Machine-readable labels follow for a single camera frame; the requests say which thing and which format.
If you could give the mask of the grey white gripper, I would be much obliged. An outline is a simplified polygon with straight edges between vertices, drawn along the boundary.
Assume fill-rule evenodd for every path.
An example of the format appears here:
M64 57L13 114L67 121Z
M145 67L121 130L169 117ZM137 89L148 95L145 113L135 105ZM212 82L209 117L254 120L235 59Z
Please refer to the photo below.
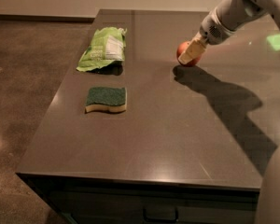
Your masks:
M211 11L202 21L199 33L191 40L187 48L187 54L196 58L205 51L207 44L218 45L231 37L237 30L237 25L229 18Z

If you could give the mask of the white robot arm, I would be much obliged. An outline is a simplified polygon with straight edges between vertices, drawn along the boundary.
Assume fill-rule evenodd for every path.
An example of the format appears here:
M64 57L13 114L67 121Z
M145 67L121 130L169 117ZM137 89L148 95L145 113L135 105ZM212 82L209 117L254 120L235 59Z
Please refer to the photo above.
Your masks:
M273 18L280 31L280 0L222 0L203 19L200 30L177 57L187 65L209 45L218 45L246 23L264 15ZM273 153L262 181L255 224L280 224L280 146Z

